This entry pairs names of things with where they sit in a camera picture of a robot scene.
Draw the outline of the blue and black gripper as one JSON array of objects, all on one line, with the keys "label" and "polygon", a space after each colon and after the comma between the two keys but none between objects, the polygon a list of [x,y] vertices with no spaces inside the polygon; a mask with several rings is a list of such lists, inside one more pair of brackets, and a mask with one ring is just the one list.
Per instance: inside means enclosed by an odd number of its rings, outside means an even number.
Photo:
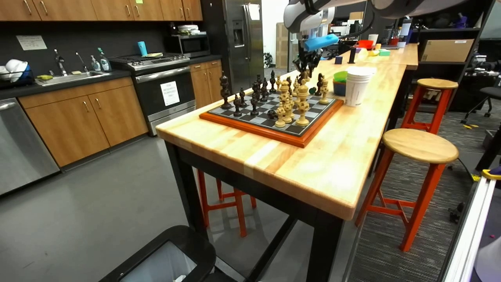
[{"label": "blue and black gripper", "polygon": [[299,41],[299,56],[295,60],[295,66],[298,70],[315,70],[323,57],[327,60],[335,59],[348,52],[353,46],[353,41],[332,34],[326,37],[310,34]]}]

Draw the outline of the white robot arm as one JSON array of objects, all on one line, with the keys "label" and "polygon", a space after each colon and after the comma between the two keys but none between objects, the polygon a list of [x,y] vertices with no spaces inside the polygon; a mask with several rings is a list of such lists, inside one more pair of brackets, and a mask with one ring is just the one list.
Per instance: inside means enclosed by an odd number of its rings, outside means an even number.
[{"label": "white robot arm", "polygon": [[302,34],[299,56],[295,60],[298,71],[315,70],[321,52],[338,43],[337,37],[318,32],[335,19],[342,7],[367,4],[382,19],[428,18],[445,13],[446,16],[464,16],[476,24],[493,0],[288,0],[284,10],[284,24],[290,34]]}]

